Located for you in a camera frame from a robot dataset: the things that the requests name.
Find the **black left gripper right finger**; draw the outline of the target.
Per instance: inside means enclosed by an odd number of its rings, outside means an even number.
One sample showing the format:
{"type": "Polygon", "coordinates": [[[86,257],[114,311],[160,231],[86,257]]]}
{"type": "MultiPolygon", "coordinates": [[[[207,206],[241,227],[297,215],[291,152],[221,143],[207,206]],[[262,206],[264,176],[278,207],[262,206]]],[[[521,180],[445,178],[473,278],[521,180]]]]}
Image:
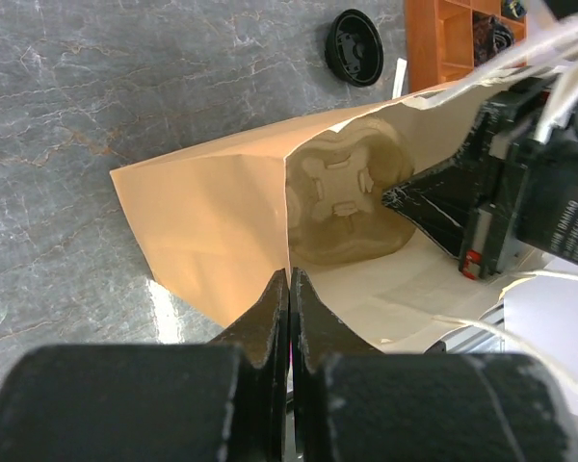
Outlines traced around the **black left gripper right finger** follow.
{"type": "Polygon", "coordinates": [[[386,354],[295,269],[295,438],[307,461],[578,461],[553,375],[522,354],[386,354]]]}

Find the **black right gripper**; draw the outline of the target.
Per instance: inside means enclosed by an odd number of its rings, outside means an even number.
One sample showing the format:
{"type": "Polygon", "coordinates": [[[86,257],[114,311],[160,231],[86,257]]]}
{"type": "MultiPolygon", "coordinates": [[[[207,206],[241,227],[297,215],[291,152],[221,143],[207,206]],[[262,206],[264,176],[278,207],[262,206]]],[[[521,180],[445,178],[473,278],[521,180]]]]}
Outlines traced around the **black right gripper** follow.
{"type": "Polygon", "coordinates": [[[525,252],[515,236],[532,155],[522,144],[552,79],[525,79],[482,104],[450,158],[385,190],[381,204],[407,218],[473,280],[510,270],[525,252]]]}

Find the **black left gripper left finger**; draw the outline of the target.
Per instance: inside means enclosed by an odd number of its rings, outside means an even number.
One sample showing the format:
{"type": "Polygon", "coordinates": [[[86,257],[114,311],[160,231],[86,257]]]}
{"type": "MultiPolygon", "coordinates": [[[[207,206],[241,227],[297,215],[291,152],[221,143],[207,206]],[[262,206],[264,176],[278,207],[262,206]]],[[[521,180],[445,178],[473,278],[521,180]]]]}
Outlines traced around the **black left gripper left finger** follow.
{"type": "Polygon", "coordinates": [[[0,389],[0,461],[279,461],[289,289],[197,345],[52,345],[0,389]]]}

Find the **cardboard cup carrier tray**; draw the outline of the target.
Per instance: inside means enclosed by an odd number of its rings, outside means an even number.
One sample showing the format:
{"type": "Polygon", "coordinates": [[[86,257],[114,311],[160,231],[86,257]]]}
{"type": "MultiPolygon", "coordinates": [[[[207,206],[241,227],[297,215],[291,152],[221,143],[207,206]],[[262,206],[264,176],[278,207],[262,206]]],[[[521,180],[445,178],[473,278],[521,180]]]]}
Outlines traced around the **cardboard cup carrier tray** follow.
{"type": "Polygon", "coordinates": [[[404,138],[375,116],[327,130],[286,160],[288,243],[314,265],[343,265],[398,251],[414,225],[383,193],[414,172],[404,138]]]}

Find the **brown paper takeout bag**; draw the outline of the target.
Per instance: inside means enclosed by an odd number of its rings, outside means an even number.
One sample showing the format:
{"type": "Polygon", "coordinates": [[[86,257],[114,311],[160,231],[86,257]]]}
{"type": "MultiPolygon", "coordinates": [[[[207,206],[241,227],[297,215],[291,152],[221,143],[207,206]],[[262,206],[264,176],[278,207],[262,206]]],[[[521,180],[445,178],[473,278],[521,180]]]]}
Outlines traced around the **brown paper takeout bag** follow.
{"type": "Polygon", "coordinates": [[[343,265],[291,253],[286,160],[302,144],[375,116],[404,138],[420,173],[450,158],[479,105],[529,76],[575,82],[563,59],[578,55],[578,13],[552,23],[480,70],[379,104],[306,115],[175,151],[112,172],[119,202],[158,289],[229,325],[272,274],[306,271],[319,298],[366,342],[385,352],[422,352],[463,326],[484,326],[507,293],[531,280],[578,289],[578,273],[552,271],[536,250],[484,282],[459,272],[416,225],[398,251],[343,265]]]}

